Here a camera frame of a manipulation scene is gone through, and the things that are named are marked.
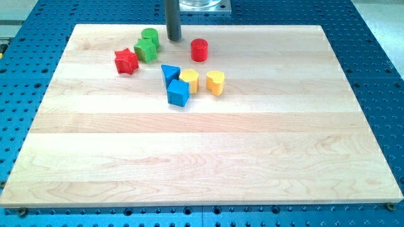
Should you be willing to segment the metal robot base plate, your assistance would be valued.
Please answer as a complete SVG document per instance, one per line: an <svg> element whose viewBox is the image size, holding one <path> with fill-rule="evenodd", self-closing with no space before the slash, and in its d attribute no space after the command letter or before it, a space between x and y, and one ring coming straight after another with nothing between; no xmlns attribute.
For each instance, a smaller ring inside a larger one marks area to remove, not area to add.
<svg viewBox="0 0 404 227"><path fill-rule="evenodd" d="M182 14L225 14L232 12L231 0L179 0Z"/></svg>

